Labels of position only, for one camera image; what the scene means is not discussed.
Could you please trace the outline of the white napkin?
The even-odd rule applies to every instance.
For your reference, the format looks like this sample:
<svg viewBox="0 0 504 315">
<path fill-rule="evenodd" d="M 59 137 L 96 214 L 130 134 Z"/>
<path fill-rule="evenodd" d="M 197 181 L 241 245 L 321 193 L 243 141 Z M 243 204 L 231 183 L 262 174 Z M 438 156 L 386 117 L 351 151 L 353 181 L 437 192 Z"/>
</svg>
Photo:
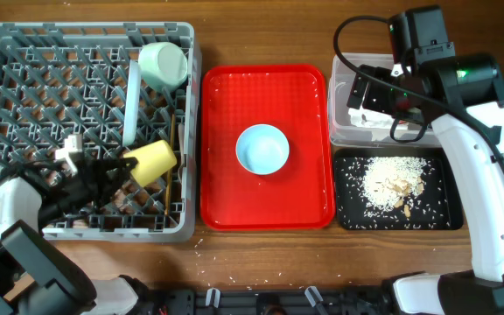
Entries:
<svg viewBox="0 0 504 315">
<path fill-rule="evenodd" d="M 365 108 L 349 108 L 350 124 L 355 127 L 390 129 L 394 119 L 387 114 Z"/>
</svg>

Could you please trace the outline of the clear plastic bin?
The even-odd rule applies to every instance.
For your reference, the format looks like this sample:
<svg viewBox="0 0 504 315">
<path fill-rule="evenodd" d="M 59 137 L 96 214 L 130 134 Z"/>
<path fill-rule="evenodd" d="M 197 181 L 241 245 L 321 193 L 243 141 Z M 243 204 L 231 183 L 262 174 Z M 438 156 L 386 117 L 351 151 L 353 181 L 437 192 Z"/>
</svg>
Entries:
<svg viewBox="0 0 504 315">
<path fill-rule="evenodd" d="M 332 76 L 328 83 L 328 121 L 332 144 L 336 146 L 384 147 L 396 146 L 400 139 L 403 146 L 438 147 L 440 145 L 431 129 L 427 129 L 422 139 L 412 143 L 420 130 L 414 123 L 401 122 L 395 136 L 390 129 L 362 128 L 350 124 L 347 101 L 354 82 L 355 73 L 343 65 L 339 58 L 332 61 Z"/>
</svg>

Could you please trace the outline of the yellow plastic cup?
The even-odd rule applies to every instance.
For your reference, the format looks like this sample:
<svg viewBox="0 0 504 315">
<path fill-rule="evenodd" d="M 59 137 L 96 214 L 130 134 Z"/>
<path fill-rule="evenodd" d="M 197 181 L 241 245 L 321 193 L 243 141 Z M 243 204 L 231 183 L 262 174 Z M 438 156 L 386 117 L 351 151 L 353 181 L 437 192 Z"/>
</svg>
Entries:
<svg viewBox="0 0 504 315">
<path fill-rule="evenodd" d="M 125 153 L 122 157 L 137 160 L 136 167 L 130 173 L 140 186 L 155 182 L 177 164 L 172 147 L 165 140 L 147 144 Z"/>
</svg>

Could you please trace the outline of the large light blue plate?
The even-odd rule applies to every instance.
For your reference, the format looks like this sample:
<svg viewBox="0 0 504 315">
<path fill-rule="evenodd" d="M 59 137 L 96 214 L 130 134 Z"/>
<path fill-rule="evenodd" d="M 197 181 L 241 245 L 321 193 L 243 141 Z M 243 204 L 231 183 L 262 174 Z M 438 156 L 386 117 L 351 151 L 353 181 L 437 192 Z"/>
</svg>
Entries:
<svg viewBox="0 0 504 315">
<path fill-rule="evenodd" d="M 141 69 L 136 60 L 129 62 L 129 76 L 124 111 L 122 145 L 130 146 L 135 142 L 137 117 L 141 88 Z"/>
</svg>

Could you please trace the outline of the wooden chopstick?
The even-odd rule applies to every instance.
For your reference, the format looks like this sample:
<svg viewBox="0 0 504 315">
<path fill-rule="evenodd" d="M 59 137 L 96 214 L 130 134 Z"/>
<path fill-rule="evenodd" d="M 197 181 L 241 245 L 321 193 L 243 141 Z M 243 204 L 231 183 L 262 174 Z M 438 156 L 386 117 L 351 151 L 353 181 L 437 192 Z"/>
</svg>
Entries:
<svg viewBox="0 0 504 315">
<path fill-rule="evenodd" d="M 176 116 L 175 113 L 171 115 L 171 127 L 170 127 L 170 140 L 169 145 L 171 149 L 174 150 L 174 140 L 175 140 L 175 129 L 176 127 Z M 165 190 L 165 209 L 164 209 L 164 222 L 169 220 L 169 213 L 171 209 L 171 195 L 172 195 L 172 169 L 167 172 L 167 187 Z"/>
</svg>

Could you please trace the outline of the green bowl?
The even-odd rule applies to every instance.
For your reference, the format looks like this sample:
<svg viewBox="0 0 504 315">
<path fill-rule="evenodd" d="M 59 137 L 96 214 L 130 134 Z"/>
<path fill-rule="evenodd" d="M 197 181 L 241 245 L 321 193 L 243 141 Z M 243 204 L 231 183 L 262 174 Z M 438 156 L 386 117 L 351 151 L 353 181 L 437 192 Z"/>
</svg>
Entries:
<svg viewBox="0 0 504 315">
<path fill-rule="evenodd" d="M 138 56 L 143 81 L 153 90 L 174 92 L 188 75 L 187 57 L 170 42 L 145 45 Z"/>
</svg>

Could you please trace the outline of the light blue small bowl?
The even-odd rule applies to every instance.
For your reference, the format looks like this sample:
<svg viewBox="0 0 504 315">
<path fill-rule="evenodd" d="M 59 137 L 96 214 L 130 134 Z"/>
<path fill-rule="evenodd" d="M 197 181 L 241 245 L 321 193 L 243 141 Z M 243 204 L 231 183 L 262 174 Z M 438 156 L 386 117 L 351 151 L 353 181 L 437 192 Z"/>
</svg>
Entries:
<svg viewBox="0 0 504 315">
<path fill-rule="evenodd" d="M 246 128 L 237 138 L 236 158 L 247 172 L 270 175 L 287 163 L 290 143 L 286 135 L 269 124 L 256 124 Z"/>
</svg>

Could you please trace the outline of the white plastic fork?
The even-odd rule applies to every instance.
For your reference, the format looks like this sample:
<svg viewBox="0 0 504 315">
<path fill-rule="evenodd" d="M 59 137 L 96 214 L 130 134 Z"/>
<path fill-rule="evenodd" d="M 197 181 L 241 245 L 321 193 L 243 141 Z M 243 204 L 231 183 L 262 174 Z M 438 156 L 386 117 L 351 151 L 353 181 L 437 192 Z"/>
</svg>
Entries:
<svg viewBox="0 0 504 315">
<path fill-rule="evenodd" d="M 185 149 L 185 125 L 180 123 L 178 125 L 178 146 L 180 152 L 180 165 L 178 167 L 178 173 L 183 173 L 183 169 L 186 167 L 186 149 Z"/>
</svg>

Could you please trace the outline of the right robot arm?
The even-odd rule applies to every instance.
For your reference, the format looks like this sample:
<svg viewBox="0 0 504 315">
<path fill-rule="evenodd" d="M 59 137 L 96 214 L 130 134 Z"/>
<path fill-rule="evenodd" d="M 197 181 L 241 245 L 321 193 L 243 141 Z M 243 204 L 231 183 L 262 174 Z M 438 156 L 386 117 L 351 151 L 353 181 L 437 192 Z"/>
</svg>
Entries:
<svg viewBox="0 0 504 315">
<path fill-rule="evenodd" d="M 472 267 L 408 274 L 383 285 L 395 314 L 504 314 L 504 80 L 487 53 L 458 56 L 440 7 L 386 19 L 389 70 L 355 68 L 352 99 L 432 130 L 451 166 L 472 244 Z"/>
</svg>

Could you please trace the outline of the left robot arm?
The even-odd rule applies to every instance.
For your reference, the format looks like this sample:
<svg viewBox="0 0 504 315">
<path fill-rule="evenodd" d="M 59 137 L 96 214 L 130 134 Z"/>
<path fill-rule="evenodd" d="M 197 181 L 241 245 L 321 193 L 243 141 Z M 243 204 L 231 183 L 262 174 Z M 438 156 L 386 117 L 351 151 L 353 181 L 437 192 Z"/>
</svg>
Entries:
<svg viewBox="0 0 504 315">
<path fill-rule="evenodd" d="M 42 230 L 108 203 L 137 159 L 86 157 L 80 135 L 56 154 L 14 163 L 0 178 L 0 314 L 128 314 L 139 300 L 130 278 L 90 280 Z"/>
</svg>

